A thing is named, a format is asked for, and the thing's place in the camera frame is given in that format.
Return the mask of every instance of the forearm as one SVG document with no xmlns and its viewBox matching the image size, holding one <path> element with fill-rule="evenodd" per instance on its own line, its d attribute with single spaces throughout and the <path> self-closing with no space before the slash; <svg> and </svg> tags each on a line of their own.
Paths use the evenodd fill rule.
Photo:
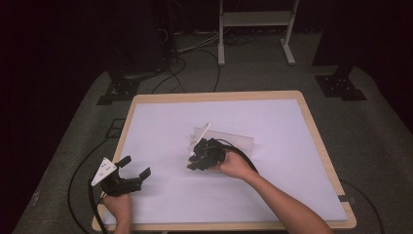
<svg viewBox="0 0 413 234">
<path fill-rule="evenodd" d="M 258 192 L 289 233 L 332 233 L 315 212 L 256 172 L 251 172 L 244 181 Z"/>
<path fill-rule="evenodd" d="M 131 222 L 129 220 L 116 221 L 114 234 L 131 234 Z"/>
</svg>

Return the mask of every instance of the wrist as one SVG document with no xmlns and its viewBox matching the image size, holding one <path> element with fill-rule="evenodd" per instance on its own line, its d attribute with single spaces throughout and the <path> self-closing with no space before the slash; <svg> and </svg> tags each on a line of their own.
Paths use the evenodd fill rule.
<svg viewBox="0 0 413 234">
<path fill-rule="evenodd" d="M 129 217 L 118 217 L 118 218 L 116 218 L 116 223 L 122 223 L 122 224 L 126 224 L 126 223 L 129 223 L 129 224 L 131 224 L 131 218 L 129 218 Z"/>
<path fill-rule="evenodd" d="M 115 234 L 130 234 L 131 233 L 131 221 L 126 218 L 116 219 Z"/>
<path fill-rule="evenodd" d="M 243 176 L 240 177 L 241 180 L 245 181 L 246 183 L 251 183 L 259 174 L 254 170 L 247 170 L 243 173 Z"/>
</svg>

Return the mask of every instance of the black cable on floor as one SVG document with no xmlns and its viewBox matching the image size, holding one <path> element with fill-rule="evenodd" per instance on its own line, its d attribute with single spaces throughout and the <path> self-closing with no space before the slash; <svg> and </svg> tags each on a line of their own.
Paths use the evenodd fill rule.
<svg viewBox="0 0 413 234">
<path fill-rule="evenodd" d="M 377 217 L 377 221 L 379 222 L 380 225 L 380 233 L 385 234 L 385 228 L 383 226 L 383 221 L 380 218 L 379 212 L 377 211 L 376 207 L 373 205 L 373 203 L 370 201 L 370 199 L 367 197 L 367 195 L 365 195 L 360 189 L 358 189 L 357 187 L 355 187 L 353 184 L 345 181 L 344 179 L 339 178 L 341 182 L 351 186 L 355 191 L 357 191 L 367 202 L 368 204 L 370 204 L 371 208 L 374 211 L 374 214 Z"/>
<path fill-rule="evenodd" d="M 69 211 L 70 211 L 70 214 L 72 215 L 72 218 L 73 218 L 73 220 L 76 222 L 76 224 L 79 226 L 79 228 L 80 229 L 82 229 L 82 231 L 85 233 L 85 234 L 89 234 L 89 232 L 86 230 L 86 228 L 80 223 L 80 221 L 79 221 L 79 219 L 76 217 L 76 215 L 74 214 L 74 212 L 73 212 L 73 209 L 72 209 L 72 205 L 71 205 L 71 203 L 70 203 L 70 191 L 71 191 L 71 189 L 72 189 L 72 183 L 73 183 L 73 180 L 74 180 L 74 178 L 75 178 L 75 176 L 76 176 L 76 174 L 78 173 L 78 171 L 79 171 L 79 169 L 83 166 L 83 164 L 86 162 L 86 160 L 102 145 L 102 144 L 104 144 L 108 139 L 110 139 L 111 137 L 107 137 L 103 142 L 101 142 L 98 146 L 96 146 L 94 149 L 92 149 L 92 151 L 90 151 L 89 153 L 88 153 L 88 155 L 83 159 L 83 161 L 79 164 L 79 166 L 77 167 L 77 169 L 76 169 L 76 171 L 73 173 L 73 176 L 72 176 L 72 178 L 70 179 L 70 183 L 69 183 L 69 187 L 68 187 L 68 189 L 67 189 L 67 206 L 68 206 L 68 208 L 69 208 Z"/>
<path fill-rule="evenodd" d="M 238 33 L 229 33 L 224 38 L 224 44 L 225 46 L 240 47 L 255 41 L 254 35 L 248 36 L 250 36 L 250 39 L 245 36 L 240 36 Z"/>
<path fill-rule="evenodd" d="M 173 92 L 174 90 L 176 90 L 177 88 L 179 88 L 179 87 L 181 87 L 181 85 L 175 86 L 173 89 L 171 89 L 171 90 L 169 91 L 169 93 L 172 94 L 172 92 Z"/>
<path fill-rule="evenodd" d="M 180 72 L 182 72 L 182 71 L 185 69 L 185 67 L 186 67 L 186 61 L 185 61 L 183 58 L 180 58 L 180 57 L 178 57 L 178 59 L 180 59 L 181 61 L 183 61 L 183 66 L 182 66 L 182 68 L 179 69 L 179 71 L 176 72 L 176 73 L 173 73 L 173 72 L 172 72 L 172 75 L 171 75 L 171 76 L 169 76 L 169 77 L 165 78 L 163 81 L 161 81 L 161 82 L 152 90 L 152 92 L 151 92 L 152 95 L 155 94 L 155 91 L 156 91 L 162 84 L 164 84 L 167 80 L 169 80 L 169 79 L 172 78 L 172 77 L 175 77 L 176 80 L 178 81 L 179 85 L 182 86 L 180 80 L 176 77 L 176 75 L 179 74 Z"/>
<path fill-rule="evenodd" d="M 216 77 L 216 81 L 215 81 L 215 86 L 213 87 L 213 91 L 216 92 L 216 87 L 218 86 L 218 82 L 219 82 L 219 77 L 221 75 L 221 67 L 218 65 L 218 58 L 216 57 L 216 55 L 214 55 L 212 52 L 206 51 L 206 50 L 201 50 L 201 49 L 197 49 L 197 50 L 190 50 L 187 52 L 182 53 L 182 55 L 188 54 L 188 53 L 193 53 L 193 52 L 204 52 L 204 53 L 208 53 L 210 55 L 213 56 L 213 58 L 216 61 L 216 66 L 218 68 L 218 75 Z"/>
</svg>

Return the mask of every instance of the black cable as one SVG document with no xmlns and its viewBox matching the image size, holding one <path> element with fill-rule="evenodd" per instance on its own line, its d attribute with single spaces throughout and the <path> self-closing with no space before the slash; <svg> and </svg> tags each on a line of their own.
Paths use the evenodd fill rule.
<svg viewBox="0 0 413 234">
<path fill-rule="evenodd" d="M 228 34 L 226 37 L 224 37 L 224 44 L 225 46 L 237 45 L 239 39 L 240 36 L 236 33 Z"/>
<path fill-rule="evenodd" d="M 176 75 L 179 74 L 181 71 L 183 71 L 183 69 L 185 69 L 185 67 L 186 67 L 186 61 L 185 61 L 183 58 L 178 58 L 178 59 L 180 59 L 180 60 L 183 61 L 183 66 L 182 66 L 182 68 L 181 68 L 178 72 L 172 73 L 171 76 L 169 76 L 169 77 L 165 78 L 163 81 L 161 81 L 161 82 L 152 90 L 152 92 L 151 92 L 152 95 L 155 94 L 155 91 L 156 91 L 162 84 L 164 84 L 167 80 L 169 80 L 169 79 L 172 78 L 172 77 L 175 77 L 175 78 L 178 80 L 179 84 L 182 85 L 182 84 L 180 83 L 180 80 L 176 77 Z"/>
<path fill-rule="evenodd" d="M 240 47 L 240 46 L 243 46 L 243 45 L 246 45 L 246 44 L 249 44 L 249 43 L 252 43 L 252 42 L 255 41 L 255 36 L 254 35 L 249 35 L 251 37 L 251 39 L 248 39 L 245 36 L 240 36 L 237 33 L 234 33 L 233 36 L 232 36 L 232 34 L 229 34 L 228 36 L 230 37 L 230 39 L 233 40 L 233 42 L 229 42 L 229 41 L 226 40 L 226 38 L 224 38 L 225 46 Z"/>
<path fill-rule="evenodd" d="M 175 86 L 173 89 L 171 89 L 171 90 L 169 91 L 169 93 L 172 94 L 172 92 L 173 92 L 174 90 L 176 90 L 177 88 L 179 88 L 180 86 L 181 86 L 181 85 Z"/>
<path fill-rule="evenodd" d="M 87 186 L 88 186 L 88 191 L 89 191 L 89 202 L 90 202 L 90 204 L 91 204 L 92 210 L 94 211 L 94 216 L 95 216 L 95 218 L 96 218 L 97 223 L 98 223 L 99 226 L 100 226 L 100 229 L 101 229 L 102 233 L 103 233 L 103 234 L 108 234 L 108 233 L 107 233 L 107 230 L 106 230 L 106 228 L 105 228 L 105 226 L 104 226 L 104 223 L 103 223 L 103 221 L 102 221 L 102 218 L 101 218 L 100 215 L 99 215 L 99 211 L 97 210 L 97 204 L 96 204 L 96 202 L 94 201 L 94 188 L 92 187 L 92 181 L 93 181 L 93 178 L 91 177 L 91 178 L 88 180 L 88 184 L 87 184 Z"/>
<path fill-rule="evenodd" d="M 217 139 L 218 141 L 224 141 L 224 142 L 226 142 L 227 144 L 229 144 L 229 145 L 231 145 L 231 146 L 233 146 L 233 147 L 235 147 L 232 143 L 230 143 L 230 142 L 228 142 L 227 140 L 225 140 L 225 139 Z"/>
<path fill-rule="evenodd" d="M 182 69 L 180 69 L 180 70 L 178 71 L 178 73 L 180 73 L 180 72 L 183 71 L 183 69 L 186 67 L 186 61 L 185 61 L 183 58 L 178 58 L 178 59 L 182 60 L 182 61 L 183 61 L 183 64 L 184 64 L 184 66 L 182 67 Z M 170 67 L 169 67 L 169 72 L 172 73 L 172 75 L 173 75 L 173 76 L 176 78 L 176 80 L 178 81 L 179 86 L 182 88 L 183 92 L 186 93 L 185 88 L 183 87 L 183 85 L 182 85 L 182 83 L 180 82 L 179 78 L 176 76 L 177 74 L 173 73 L 172 70 L 170 69 Z"/>
<path fill-rule="evenodd" d="M 104 198 L 104 196 L 106 195 L 106 193 L 103 193 L 102 196 L 100 197 L 100 199 L 97 201 L 96 206 L 100 203 L 100 201 Z"/>
<path fill-rule="evenodd" d="M 209 51 L 206 51 L 206 50 L 201 50 L 201 49 L 190 50 L 190 51 L 187 51 L 187 52 L 183 52 L 182 55 L 185 55 L 185 54 L 188 54 L 188 53 L 193 53 L 193 52 L 204 52 L 204 53 L 208 53 L 208 54 L 212 55 L 213 58 L 215 59 L 216 65 L 217 65 L 217 67 L 218 67 L 218 75 L 217 75 L 217 78 L 216 78 L 215 86 L 213 87 L 213 91 L 216 92 L 216 87 L 218 86 L 219 77 L 220 77 L 220 75 L 221 75 L 221 67 L 218 65 L 218 58 L 216 57 L 216 55 L 215 55 L 214 53 L 209 52 Z"/>
<path fill-rule="evenodd" d="M 77 219 L 76 215 L 73 212 L 72 209 L 72 205 L 70 203 L 70 191 L 72 189 L 72 183 L 73 180 L 76 176 L 76 174 L 78 173 L 79 169 L 83 166 L 83 164 L 86 162 L 86 160 L 102 145 L 104 144 L 108 139 L 110 139 L 111 137 L 107 137 L 103 142 L 101 142 L 98 146 L 96 146 L 92 151 L 90 151 L 88 153 L 88 155 L 83 159 L 83 161 L 79 164 L 79 166 L 76 168 L 76 171 L 73 173 L 72 178 L 70 179 L 69 182 L 69 187 L 67 189 L 67 206 L 69 208 L 70 214 L 72 215 L 73 220 L 76 222 L 76 224 L 79 226 L 80 229 L 82 229 L 82 231 L 86 234 L 89 234 L 89 232 L 86 230 L 86 228 L 80 223 L 79 219 Z"/>
<path fill-rule="evenodd" d="M 380 233 L 385 234 L 385 228 L 384 228 L 384 225 L 383 225 L 383 221 L 382 221 L 382 219 L 380 218 L 379 212 L 377 211 L 376 207 L 373 205 L 373 203 L 371 202 L 371 200 L 367 197 L 367 195 L 365 195 L 360 189 L 358 189 L 357 187 L 355 187 L 353 184 L 345 181 L 344 179 L 339 178 L 339 180 L 340 180 L 341 182 L 343 182 L 343 183 L 351 186 L 355 191 L 357 191 L 359 194 L 361 194 L 361 196 L 368 202 L 368 204 L 371 206 L 371 208 L 372 208 L 373 211 L 374 211 L 374 214 L 375 214 L 376 217 L 377 217 L 377 221 L 379 222 L 379 225 L 380 225 Z"/>
</svg>

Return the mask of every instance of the black mount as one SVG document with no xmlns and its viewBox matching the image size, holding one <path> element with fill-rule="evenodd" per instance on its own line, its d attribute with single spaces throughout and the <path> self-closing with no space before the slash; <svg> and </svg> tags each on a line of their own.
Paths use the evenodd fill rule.
<svg viewBox="0 0 413 234">
<path fill-rule="evenodd" d="M 227 149 L 240 154 L 240 156 L 243 157 L 243 159 L 249 164 L 249 166 L 258 173 L 257 169 L 249 160 L 249 158 L 239 148 L 235 147 L 231 143 L 230 145 L 223 144 L 219 142 L 219 140 L 222 139 L 211 138 L 209 140 L 206 140 L 205 138 L 202 138 L 200 142 L 195 145 L 195 155 L 189 158 L 189 164 L 187 168 L 191 169 L 192 171 L 195 171 L 196 169 L 203 171 L 212 166 L 215 166 L 218 163 L 222 163 L 225 161 Z"/>
<path fill-rule="evenodd" d="M 125 78 L 121 71 L 108 70 L 112 82 L 97 105 L 110 105 L 112 101 L 132 100 L 137 94 L 140 81 Z"/>
<path fill-rule="evenodd" d="M 327 98 L 342 100 L 366 100 L 361 90 L 349 79 L 352 65 L 339 65 L 333 75 L 318 75 L 317 82 Z"/>
<path fill-rule="evenodd" d="M 136 178 L 129 178 L 124 179 L 119 176 L 119 168 L 123 168 L 131 161 L 131 156 L 127 156 L 123 158 L 119 163 L 116 163 L 116 171 L 106 177 L 101 183 L 100 186 L 107 195 L 109 196 L 120 196 L 122 194 L 131 193 L 135 191 L 139 191 L 141 189 L 141 185 L 143 180 L 151 175 L 151 169 L 147 168 L 143 171 L 139 177 Z M 92 178 L 88 181 L 88 190 L 89 190 L 89 201 L 94 212 L 94 216 L 96 217 L 97 223 L 100 226 L 100 229 L 103 234 L 107 234 L 107 230 L 103 224 L 103 221 L 99 215 L 97 210 L 97 205 L 94 201 L 94 188 L 92 187 Z"/>
</svg>

